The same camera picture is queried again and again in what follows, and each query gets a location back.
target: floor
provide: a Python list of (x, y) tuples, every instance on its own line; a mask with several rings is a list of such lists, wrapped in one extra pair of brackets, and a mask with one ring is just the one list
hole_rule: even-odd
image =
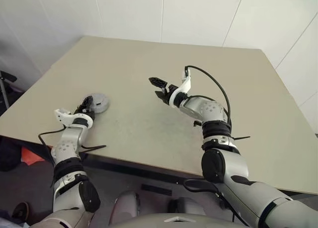
[[(201, 204), (208, 216), (228, 221), (232, 220), (231, 211), (222, 210), (213, 194), (190, 193), (181, 185), (114, 171), (91, 167), (85, 169), (101, 199), (101, 206), (92, 220), (91, 228), (108, 227), (109, 215), (116, 197), (127, 190), (136, 191), (140, 195), (141, 214), (165, 213), (167, 204), (171, 199), (184, 196), (190, 197)], [(8, 210), (11, 213), (16, 204), (27, 201), (31, 204), (35, 213), (45, 215), (50, 212), (53, 194), (53, 189), (50, 188), (52, 174), (53, 170), (48, 162), (38, 162), (32, 166), (22, 163), (10, 172), (0, 172), (0, 209)], [(172, 190), (172, 195), (141, 190), (141, 184)], [(318, 210), (317, 196), (299, 196), (298, 198)]]

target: black wire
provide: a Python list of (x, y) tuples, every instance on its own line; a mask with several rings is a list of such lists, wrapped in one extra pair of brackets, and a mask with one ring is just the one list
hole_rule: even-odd
[(211, 76), (209, 73), (207, 73), (205, 70), (199, 68), (199, 67), (196, 67), (196, 66), (186, 66), (185, 69), (187, 70), (188, 68), (193, 68), (193, 69), (196, 69), (202, 73), (204, 73), (205, 75), (207, 75), (212, 81), (214, 81), (214, 83), (219, 87), (219, 89), (221, 90), (221, 92), (223, 93), (223, 96), (225, 98), (225, 101), (227, 103), (227, 107), (228, 107), (228, 124), (230, 124), (230, 120), (231, 120), (231, 106), (230, 106), (230, 101), (229, 101), (229, 98), (227, 96), (227, 94), (225, 93), (224, 89), (222, 88), (222, 86), (218, 83), (218, 81), (216, 79), (214, 79), (213, 76)]
[(93, 146), (93, 147), (85, 147), (84, 145), (81, 146), (85, 151), (81, 151), (82, 153), (93, 151), (93, 150), (98, 150), (101, 148), (107, 147), (106, 145), (99, 145), (99, 146)]
[[(195, 190), (195, 189), (191, 189), (191, 188), (187, 187), (187, 185), (185, 185), (185, 183), (186, 183), (187, 181), (191, 181), (191, 180), (205, 180), (205, 179), (204, 179), (204, 178), (185, 179), (185, 180), (183, 181), (183, 186), (184, 186), (184, 188), (187, 189), (189, 192), (211, 192), (211, 191), (212, 191), (212, 190), (210, 190), (210, 189)], [(219, 192), (217, 186), (216, 186), (215, 184), (213, 184), (213, 183), (211, 183), (211, 184), (214, 186), (214, 188), (215, 188), (216, 191), (217, 191), (217, 192), (214, 192), (214, 191), (213, 191), (213, 193), (215, 193), (217, 196), (219, 196), (219, 198), (220, 198), (221, 200), (223, 200), (223, 201), (228, 205), (229, 209), (230, 209), (230, 210), (232, 211), (232, 213), (233, 213), (233, 216), (236, 216), (245, 226), (248, 226), (248, 224), (239, 216), (239, 214), (234, 210), (234, 208), (230, 205), (230, 203), (226, 200), (226, 198)]]
[(46, 143), (44, 142), (44, 140), (42, 139), (41, 136), (42, 136), (42, 135), (48, 135), (48, 134), (58, 133), (58, 132), (61, 132), (61, 131), (65, 130), (65, 129), (66, 129), (66, 126), (64, 126), (64, 127), (63, 127), (62, 129), (60, 129), (60, 130), (44, 132), (44, 133), (40, 133), (40, 134), (38, 135), (38, 138), (39, 138), (39, 140), (41, 141), (42, 145), (46, 148), (46, 151), (47, 151), (48, 156), (49, 156), (49, 158), (50, 158), (51, 164), (52, 164), (53, 166), (54, 166), (54, 160), (53, 160), (53, 157), (52, 157), (52, 155), (51, 155), (50, 148), (46, 145)]
[[(185, 179), (183, 181), (183, 186), (185, 189), (187, 189), (189, 192), (212, 192), (211, 189), (199, 189), (199, 190), (195, 190), (195, 189), (191, 189), (189, 188), (185, 183), (188, 181), (196, 181), (196, 180), (205, 180), (204, 178), (194, 178), (194, 179)], [(218, 188), (216, 187), (215, 184), (211, 183), (213, 185), (213, 187), (215, 188), (216, 191), (213, 191), (214, 193), (219, 193)]]
[(237, 137), (237, 138), (234, 138), (232, 137), (234, 140), (243, 140), (243, 139), (248, 139), (250, 138), (250, 136), (245, 136), (245, 137)]
[(221, 193), (219, 193), (218, 195), (220, 196), (220, 199), (226, 202), (231, 212), (233, 212), (233, 214), (240, 220), (240, 222), (242, 222), (245, 226), (248, 227), (248, 224), (239, 216), (239, 214), (236, 212), (236, 210), (234, 210), (234, 208), (230, 205), (226, 198)]

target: beige tabletop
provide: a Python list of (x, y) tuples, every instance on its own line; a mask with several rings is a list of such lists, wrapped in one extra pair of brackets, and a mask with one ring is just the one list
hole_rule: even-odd
[[(0, 135), (39, 143), (41, 132), (62, 127), (53, 111), (74, 111), (89, 93), (110, 99), (96, 116), (86, 146), (93, 154), (202, 174), (202, 131), (193, 119), (159, 100), (149, 77), (181, 85), (185, 65), (210, 72), (226, 90), (232, 136), (250, 180), (276, 188), (318, 192), (318, 140), (261, 50), (82, 38), (0, 117)], [(214, 83), (191, 71), (189, 94), (225, 104)], [(60, 134), (47, 135), (54, 145)]]

